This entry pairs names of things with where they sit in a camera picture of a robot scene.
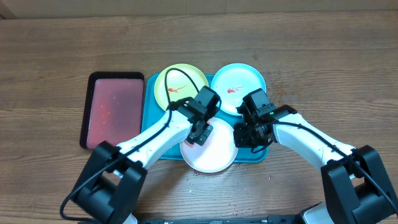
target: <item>blue tray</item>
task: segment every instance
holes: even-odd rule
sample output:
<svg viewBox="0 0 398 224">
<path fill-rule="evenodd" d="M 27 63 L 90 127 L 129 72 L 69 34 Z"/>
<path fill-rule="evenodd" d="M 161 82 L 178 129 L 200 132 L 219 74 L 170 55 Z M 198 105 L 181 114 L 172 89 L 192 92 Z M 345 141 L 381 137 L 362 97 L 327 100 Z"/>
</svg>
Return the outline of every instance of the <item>blue tray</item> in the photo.
<svg viewBox="0 0 398 224">
<path fill-rule="evenodd" d="M 155 87 L 156 78 L 158 76 L 159 74 L 151 76 L 147 82 L 147 90 L 145 93 L 144 114 L 142 115 L 141 131 L 145 131 L 146 129 L 151 127 L 153 124 L 158 122 L 158 120 L 164 115 L 164 110 L 157 104 L 155 100 L 154 87 Z M 214 75 L 206 75 L 206 78 L 210 86 L 213 77 Z M 242 121 L 241 117 L 229 115 L 221 110 L 216 114 L 216 117 L 228 122 L 232 127 L 238 121 Z M 250 163 L 261 162 L 266 158 L 268 154 L 268 148 L 256 154 L 251 153 L 250 150 L 251 149 L 248 148 L 239 148 L 238 155 L 236 156 L 234 162 L 250 162 Z M 175 146 L 171 147 L 160 158 L 183 160 L 180 151 L 180 145 L 176 144 Z"/>
</svg>

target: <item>white plate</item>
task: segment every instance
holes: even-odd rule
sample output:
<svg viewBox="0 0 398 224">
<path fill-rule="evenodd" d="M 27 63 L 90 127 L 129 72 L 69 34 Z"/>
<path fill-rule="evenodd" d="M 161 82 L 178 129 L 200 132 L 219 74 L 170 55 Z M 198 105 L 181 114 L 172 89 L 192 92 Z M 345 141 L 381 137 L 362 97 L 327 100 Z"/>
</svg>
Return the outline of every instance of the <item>white plate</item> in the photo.
<svg viewBox="0 0 398 224">
<path fill-rule="evenodd" d="M 203 146 L 180 143 L 182 157 L 195 170 L 206 173 L 219 172 L 235 160 L 238 148 L 234 143 L 234 129 L 226 121 L 210 118 L 213 130 Z"/>
<path fill-rule="evenodd" d="M 211 82 L 211 89 L 221 97 L 221 110 L 240 116 L 236 108 L 248 93 L 262 88 L 267 92 L 266 82 L 255 68 L 243 63 L 233 63 L 220 69 Z"/>
</svg>

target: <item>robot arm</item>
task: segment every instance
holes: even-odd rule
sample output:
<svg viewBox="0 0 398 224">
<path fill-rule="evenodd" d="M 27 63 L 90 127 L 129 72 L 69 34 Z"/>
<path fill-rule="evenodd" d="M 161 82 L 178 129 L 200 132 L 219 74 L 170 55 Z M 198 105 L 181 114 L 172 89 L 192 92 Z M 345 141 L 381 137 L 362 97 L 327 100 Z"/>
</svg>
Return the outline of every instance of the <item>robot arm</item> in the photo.
<svg viewBox="0 0 398 224">
<path fill-rule="evenodd" d="M 276 108 L 262 89 L 245 96 L 238 112 L 244 123 L 234 126 L 237 147 L 279 142 L 321 172 L 326 206 L 319 204 L 306 211 L 304 223 L 377 223 L 396 212 L 391 206 L 398 204 L 396 193 L 372 147 L 355 149 L 336 141 L 306 122 L 295 109 L 287 105 Z M 364 183 L 354 187 L 351 178 L 363 176 Z"/>
<path fill-rule="evenodd" d="M 213 90 L 204 86 L 195 99 L 172 102 L 160 121 L 135 138 L 116 147 L 102 142 L 88 159 L 72 190 L 71 199 L 97 222 L 134 223 L 130 214 L 137 203 L 147 170 L 174 144 L 187 140 L 203 145 L 212 130 L 206 122 L 216 113 L 219 100 Z M 121 177 L 118 185 L 96 175 L 104 167 L 108 168 L 106 172 Z"/>
<path fill-rule="evenodd" d="M 319 129 L 304 120 L 304 118 L 298 113 L 284 116 L 279 119 L 279 121 L 301 124 L 302 126 L 312 129 L 328 142 L 334 144 L 346 155 L 350 155 L 352 153 L 351 150 L 354 149 L 353 146 L 341 143 L 321 132 Z M 321 167 L 325 166 L 328 161 L 338 161 L 343 158 L 343 156 L 334 152 L 324 142 L 304 129 L 285 124 L 275 124 L 273 125 L 273 132 L 275 140 L 279 144 L 293 149 L 319 172 L 321 171 Z"/>
</svg>

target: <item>red logo on plate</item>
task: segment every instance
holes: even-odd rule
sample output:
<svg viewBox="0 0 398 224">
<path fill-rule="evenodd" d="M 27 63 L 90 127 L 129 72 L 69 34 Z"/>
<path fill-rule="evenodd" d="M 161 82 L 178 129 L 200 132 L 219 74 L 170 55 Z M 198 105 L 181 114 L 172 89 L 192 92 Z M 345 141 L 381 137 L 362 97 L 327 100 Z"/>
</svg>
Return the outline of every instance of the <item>red logo on plate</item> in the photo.
<svg viewBox="0 0 398 224">
<path fill-rule="evenodd" d="M 184 87 L 186 87 L 186 85 L 183 86 L 183 87 L 180 87 L 180 88 L 178 88 L 178 89 L 176 89 L 176 90 L 174 90 L 173 88 L 169 88 L 169 93 L 178 93 L 178 91 L 181 90 L 181 89 L 184 88 Z"/>
<path fill-rule="evenodd" d="M 243 86 L 235 87 L 235 88 L 229 88 L 228 89 L 228 93 L 234 93 L 234 92 L 237 92 L 237 91 L 241 91 L 242 89 L 243 89 Z"/>
</svg>

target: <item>wooden table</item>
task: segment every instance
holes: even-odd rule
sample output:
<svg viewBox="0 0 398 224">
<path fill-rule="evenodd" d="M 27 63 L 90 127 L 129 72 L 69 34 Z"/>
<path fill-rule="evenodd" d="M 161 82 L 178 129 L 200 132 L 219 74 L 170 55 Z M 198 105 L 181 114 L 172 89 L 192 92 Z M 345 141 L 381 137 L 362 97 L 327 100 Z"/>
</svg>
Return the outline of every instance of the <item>wooden table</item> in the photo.
<svg viewBox="0 0 398 224">
<path fill-rule="evenodd" d="M 256 67 L 268 94 L 330 136 L 376 148 L 398 190 L 398 12 L 0 21 L 0 222 L 69 223 L 58 209 L 90 151 L 80 148 L 88 76 L 175 63 Z M 138 217 L 298 213 L 324 200 L 321 176 L 274 144 L 258 164 L 196 175 L 158 161 Z M 73 203 L 67 214 L 83 215 Z M 386 223 L 397 223 L 390 217 Z"/>
</svg>

